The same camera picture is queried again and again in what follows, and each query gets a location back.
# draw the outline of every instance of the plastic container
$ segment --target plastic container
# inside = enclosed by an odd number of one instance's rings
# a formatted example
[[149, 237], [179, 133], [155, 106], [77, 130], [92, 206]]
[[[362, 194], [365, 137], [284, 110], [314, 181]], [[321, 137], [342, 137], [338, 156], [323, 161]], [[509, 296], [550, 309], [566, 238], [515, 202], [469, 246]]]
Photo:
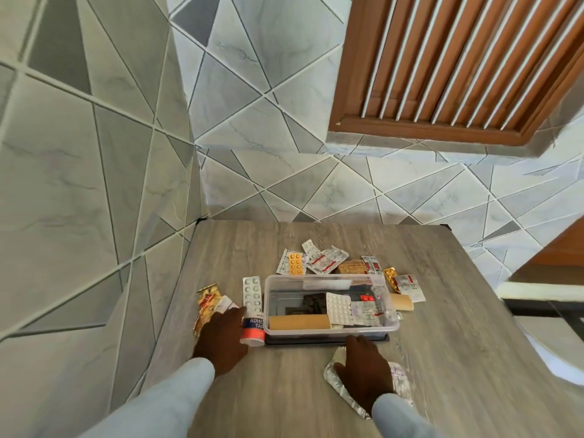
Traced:
[[[365, 289], [373, 293], [379, 301], [383, 315], [380, 316], [380, 326], [355, 326], [338, 329], [314, 329], [297, 331], [274, 331], [270, 329], [270, 316], [286, 315], [286, 308], [301, 307], [304, 295], [332, 292], [349, 294], [354, 297], [362, 294]], [[273, 343], [294, 340], [311, 339], [310, 342], [331, 342], [331, 339], [343, 340], [348, 335], [364, 335], [371, 339], [384, 339], [388, 332], [399, 329], [399, 321], [390, 297], [390, 291], [385, 283], [385, 277], [380, 275], [271, 275], [264, 285], [264, 330], [266, 337]]]

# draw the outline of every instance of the sleeve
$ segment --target sleeve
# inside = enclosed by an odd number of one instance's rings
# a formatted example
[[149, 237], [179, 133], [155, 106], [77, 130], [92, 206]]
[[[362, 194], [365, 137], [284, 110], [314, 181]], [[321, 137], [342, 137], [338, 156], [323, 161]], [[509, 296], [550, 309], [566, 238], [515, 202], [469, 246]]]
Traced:
[[79, 438], [185, 438], [214, 378], [211, 361], [189, 360], [167, 380], [123, 405]]
[[371, 410], [383, 438], [441, 438], [442, 434], [395, 394], [377, 398]]

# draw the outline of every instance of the wooden table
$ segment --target wooden table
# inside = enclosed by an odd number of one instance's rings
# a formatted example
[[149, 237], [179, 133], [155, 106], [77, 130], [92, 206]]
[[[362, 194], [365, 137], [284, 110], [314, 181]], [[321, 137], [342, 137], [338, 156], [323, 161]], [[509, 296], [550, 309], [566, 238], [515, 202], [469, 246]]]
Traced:
[[[582, 419], [452, 233], [440, 226], [203, 221], [194, 233], [144, 388], [192, 353], [197, 289], [274, 274], [284, 248], [311, 238], [418, 278], [427, 301], [404, 314], [385, 358], [406, 369], [418, 412], [446, 437], [576, 438]], [[259, 347], [217, 381], [192, 437], [368, 438], [379, 434], [322, 376], [335, 346]]]

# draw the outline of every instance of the long sleeve shirt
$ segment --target long sleeve shirt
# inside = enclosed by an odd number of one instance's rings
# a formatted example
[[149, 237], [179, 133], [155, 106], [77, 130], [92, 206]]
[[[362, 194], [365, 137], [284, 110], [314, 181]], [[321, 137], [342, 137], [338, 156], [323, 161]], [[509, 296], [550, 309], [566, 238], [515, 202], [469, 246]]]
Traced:
[[[167, 380], [123, 405], [79, 438], [186, 438], [214, 378], [211, 361], [189, 360]], [[394, 394], [377, 398], [372, 417], [384, 438], [440, 437], [434, 426]]]

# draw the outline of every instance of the metal bar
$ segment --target metal bar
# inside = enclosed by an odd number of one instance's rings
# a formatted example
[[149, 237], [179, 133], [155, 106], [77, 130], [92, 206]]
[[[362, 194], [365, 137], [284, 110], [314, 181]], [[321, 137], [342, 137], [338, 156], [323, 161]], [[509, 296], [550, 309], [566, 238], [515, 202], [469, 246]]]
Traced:
[[404, 37], [402, 39], [401, 46], [399, 47], [398, 57], [395, 59], [394, 68], [391, 71], [390, 83], [387, 86], [387, 92], [385, 92], [385, 98], [383, 99], [383, 105], [381, 107], [381, 112], [379, 113], [379, 118], [383, 118], [385, 113], [385, 108], [387, 107], [387, 102], [390, 99], [391, 88], [394, 87], [395, 78], [398, 75], [399, 65], [401, 64], [402, 58], [404, 57], [405, 46], [408, 43], [409, 33], [412, 31], [413, 21], [416, 18], [416, 12], [418, 11], [418, 6], [420, 5], [420, 0], [414, 0], [412, 12], [409, 15], [408, 25], [406, 26]]
[[422, 45], [420, 46], [420, 50], [418, 51], [418, 55], [416, 56], [416, 61], [413, 64], [412, 73], [409, 76], [408, 85], [405, 87], [404, 96], [399, 103], [398, 113], [395, 116], [395, 120], [399, 121], [402, 112], [404, 111], [405, 102], [408, 99], [408, 94], [410, 89], [412, 88], [413, 79], [416, 77], [416, 72], [418, 71], [418, 66], [420, 65], [420, 61], [424, 55], [424, 50], [426, 50], [426, 45], [428, 44], [428, 40], [430, 39], [430, 33], [434, 28], [434, 23], [436, 22], [436, 18], [438, 17], [438, 11], [440, 10], [440, 6], [442, 6], [443, 0], [436, 0], [436, 4], [434, 5], [434, 10], [432, 11], [432, 16], [430, 17], [430, 22], [428, 23], [428, 28], [426, 29], [426, 34], [424, 35], [424, 39], [422, 40]]
[[377, 50], [377, 56], [375, 58], [375, 64], [373, 65], [373, 71], [371, 73], [371, 78], [369, 79], [369, 86], [367, 87], [367, 95], [365, 95], [365, 103], [363, 104], [363, 109], [361, 110], [361, 118], [365, 117], [367, 113], [367, 106], [369, 105], [369, 100], [371, 99], [371, 92], [373, 91], [373, 85], [375, 84], [375, 77], [377, 76], [377, 69], [379, 69], [379, 63], [381, 62], [381, 56], [383, 55], [383, 49], [385, 48], [385, 42], [387, 41], [387, 34], [390, 31], [391, 20], [394, 17], [395, 6], [398, 0], [391, 0], [390, 11], [387, 13], [387, 18], [385, 19], [385, 27], [383, 29], [383, 35], [381, 36], [381, 43], [379, 43], [379, 49]]
[[458, 105], [458, 109], [456, 110], [456, 113], [454, 114], [454, 118], [450, 122], [451, 126], [454, 126], [456, 124], [456, 121], [457, 121], [458, 117], [460, 116], [460, 113], [462, 112], [464, 106], [466, 105], [468, 98], [471, 96], [472, 89], [474, 89], [475, 85], [477, 84], [478, 77], [480, 77], [482, 70], [485, 68], [486, 62], [488, 61], [489, 57], [491, 56], [493, 49], [495, 48], [495, 45], [499, 41], [501, 34], [503, 33], [503, 29], [505, 29], [505, 26], [507, 26], [507, 23], [509, 22], [509, 17], [511, 16], [513, 11], [515, 10], [515, 7], [517, 6], [518, 2], [519, 2], [519, 0], [512, 0], [511, 4], [507, 8], [507, 12], [505, 12], [503, 19], [499, 23], [499, 27], [497, 28], [497, 30], [495, 32], [495, 36], [493, 36], [493, 39], [489, 43], [489, 47], [487, 47], [486, 52], [483, 55], [481, 62], [479, 63], [478, 68], [472, 77], [470, 84], [467, 87], [467, 91], [464, 93], [463, 99], [460, 102], [460, 104]]
[[436, 120], [438, 119], [438, 116], [440, 115], [440, 112], [442, 111], [442, 108], [444, 107], [444, 103], [446, 102], [446, 99], [448, 98], [448, 95], [450, 94], [450, 90], [452, 89], [452, 86], [454, 85], [454, 81], [456, 80], [456, 77], [458, 76], [460, 69], [463, 67], [464, 60], [466, 59], [469, 51], [471, 50], [472, 43], [474, 43], [474, 40], [478, 35], [478, 30], [481, 28], [482, 22], [485, 21], [486, 14], [489, 12], [489, 8], [491, 7], [492, 3], [493, 3], [493, 0], [486, 0], [485, 4], [482, 6], [481, 13], [479, 14], [478, 19], [475, 22], [474, 27], [472, 28], [472, 32], [471, 32], [470, 36], [468, 37], [467, 42], [464, 44], [463, 53], [458, 58], [458, 61], [456, 62], [456, 67], [454, 68], [454, 71], [452, 72], [452, 74], [450, 74], [450, 79], [448, 80], [448, 84], [444, 88], [444, 92], [442, 93], [442, 97], [440, 98], [440, 101], [438, 102], [438, 106], [436, 106], [436, 109], [434, 110], [434, 114], [432, 115], [432, 120], [430, 121], [432, 124], [436, 123]]
[[489, 95], [489, 93], [491, 92], [491, 89], [495, 85], [495, 82], [499, 78], [499, 75], [501, 75], [503, 68], [505, 67], [505, 65], [507, 64], [507, 61], [509, 61], [509, 58], [513, 54], [513, 51], [515, 50], [515, 46], [517, 46], [517, 43], [519, 43], [519, 40], [521, 40], [521, 37], [523, 36], [523, 32], [525, 32], [527, 25], [530, 23], [531, 19], [533, 18], [534, 14], [536, 13], [536, 10], [539, 7], [541, 1], [542, 0], [536, 0], [533, 3], [533, 5], [531, 6], [529, 12], [527, 13], [527, 16], [523, 20], [521, 28], [519, 28], [517, 34], [515, 35], [515, 38], [513, 39], [511, 45], [509, 46], [509, 49], [507, 49], [507, 52], [505, 52], [505, 55], [503, 56], [503, 59], [500, 61], [499, 66], [497, 66], [497, 70], [495, 71], [495, 74], [491, 78], [491, 81], [489, 81], [489, 84], [486, 87], [485, 92], [482, 93], [481, 99], [478, 101], [477, 106], [472, 111], [472, 115], [471, 115], [470, 119], [468, 120], [467, 127], [471, 127], [473, 120], [477, 117], [478, 111], [481, 109], [483, 103], [485, 102], [487, 95]]
[[456, 13], [456, 17], [454, 18], [452, 26], [450, 26], [450, 31], [448, 32], [448, 36], [446, 37], [446, 41], [444, 42], [444, 46], [442, 46], [442, 51], [440, 52], [440, 56], [438, 57], [438, 61], [436, 61], [436, 64], [434, 66], [434, 70], [432, 71], [432, 75], [430, 75], [430, 79], [428, 80], [428, 82], [426, 84], [426, 88], [424, 89], [424, 94], [422, 95], [422, 99], [420, 100], [420, 103], [418, 104], [418, 110], [416, 111], [416, 116], [413, 118], [414, 123], [417, 123], [418, 119], [420, 118], [420, 114], [422, 113], [422, 109], [424, 107], [424, 104], [426, 103], [426, 100], [427, 100], [428, 95], [430, 93], [430, 89], [432, 88], [432, 85], [434, 84], [434, 80], [436, 79], [436, 76], [438, 75], [438, 70], [440, 69], [440, 66], [442, 65], [442, 61], [444, 60], [444, 57], [446, 56], [446, 51], [448, 50], [448, 46], [450, 46], [450, 41], [452, 41], [452, 37], [454, 36], [454, 31], [456, 31], [456, 28], [458, 27], [458, 22], [460, 21], [460, 19], [463, 16], [464, 8], [467, 6], [467, 2], [468, 2], [468, 0], [462, 0], [462, 2], [460, 3], [460, 6], [458, 6], [458, 12]]
[[499, 108], [501, 107], [501, 104], [503, 104], [503, 102], [507, 98], [507, 95], [509, 95], [509, 92], [511, 92], [511, 89], [513, 88], [514, 84], [519, 79], [519, 76], [521, 75], [521, 73], [523, 72], [523, 70], [525, 69], [525, 67], [527, 66], [527, 63], [529, 62], [529, 60], [531, 59], [531, 57], [535, 53], [537, 47], [541, 44], [542, 40], [544, 39], [544, 36], [550, 30], [551, 25], [554, 23], [554, 21], [556, 20], [556, 18], [559, 15], [559, 12], [564, 8], [564, 6], [565, 6], [565, 4], [566, 4], [567, 1], [568, 0], [560, 0], [558, 2], [558, 4], [555, 6], [554, 11], [552, 12], [551, 16], [548, 18], [548, 20], [545, 23], [545, 25], [544, 25], [543, 29], [541, 30], [540, 34], [537, 36], [535, 42], [531, 45], [531, 48], [529, 49], [529, 52], [527, 53], [527, 55], [525, 56], [525, 58], [523, 58], [523, 61], [522, 61], [521, 65], [515, 71], [515, 74], [513, 75], [513, 78], [511, 79], [511, 81], [508, 82], [507, 87], [505, 87], [505, 90], [501, 94], [501, 96], [499, 98], [499, 101], [497, 101], [497, 104], [495, 104], [495, 107], [493, 108], [493, 110], [491, 112], [491, 115], [489, 115], [489, 117], [486, 119], [485, 124], [482, 125], [482, 128], [483, 129], [486, 129], [490, 125], [491, 121], [493, 120], [493, 117], [499, 111]]
[[568, 20], [568, 23], [565, 26], [562, 26], [562, 31], [560, 32], [560, 35], [554, 40], [552, 48], [547, 52], [543, 61], [541, 61], [538, 64], [535, 74], [533, 74], [533, 76], [530, 78], [529, 83], [523, 90], [523, 93], [519, 97], [519, 100], [517, 100], [515, 106], [513, 107], [513, 109], [511, 109], [511, 112], [509, 113], [509, 115], [505, 119], [505, 122], [501, 126], [501, 130], [505, 129], [505, 127], [509, 124], [509, 121], [511, 120], [511, 118], [513, 118], [513, 116], [519, 109], [519, 106], [521, 106], [522, 102], [527, 97], [527, 94], [529, 94], [529, 91], [533, 88], [533, 85], [536, 84], [537, 79], [540, 77], [545, 67], [548, 65], [548, 63], [551, 61], [555, 53], [558, 51], [560, 45], [564, 42], [566, 36], [572, 31], [576, 22], [580, 19], [582, 12], [584, 12], [584, 0], [580, 0], [580, 6], [578, 6], [576, 11], [573, 12], [572, 17]]

